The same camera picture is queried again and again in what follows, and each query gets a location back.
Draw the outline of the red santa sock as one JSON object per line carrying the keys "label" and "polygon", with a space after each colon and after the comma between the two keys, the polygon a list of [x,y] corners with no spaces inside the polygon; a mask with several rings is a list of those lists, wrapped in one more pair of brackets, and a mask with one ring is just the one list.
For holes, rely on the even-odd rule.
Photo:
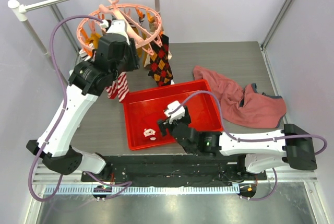
{"label": "red santa sock", "polygon": [[158,126],[160,116],[158,113],[151,113],[143,117],[141,121],[141,133],[146,141],[159,141],[162,136]]}

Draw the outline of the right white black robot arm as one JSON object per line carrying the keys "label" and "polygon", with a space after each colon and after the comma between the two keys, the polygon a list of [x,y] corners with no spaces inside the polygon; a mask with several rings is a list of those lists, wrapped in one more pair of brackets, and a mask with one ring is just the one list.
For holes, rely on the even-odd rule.
{"label": "right white black robot arm", "polygon": [[157,120],[162,136],[170,134],[188,154],[213,158],[236,155],[235,172],[240,179],[286,164],[302,171],[317,169],[313,137],[295,124],[259,134],[199,132],[190,127],[187,107],[173,114],[166,110],[165,115]]}

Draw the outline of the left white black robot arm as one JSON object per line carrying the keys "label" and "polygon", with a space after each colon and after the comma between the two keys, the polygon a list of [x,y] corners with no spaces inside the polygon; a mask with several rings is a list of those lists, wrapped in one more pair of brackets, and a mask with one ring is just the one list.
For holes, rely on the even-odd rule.
{"label": "left white black robot arm", "polygon": [[89,108],[120,74],[139,68],[135,40],[107,33],[94,50],[93,61],[77,64],[70,75],[66,99],[59,106],[46,131],[29,140],[26,148],[50,170],[69,175],[76,170],[93,173],[99,181],[110,178],[111,168],[102,155],[74,148],[70,143]]}

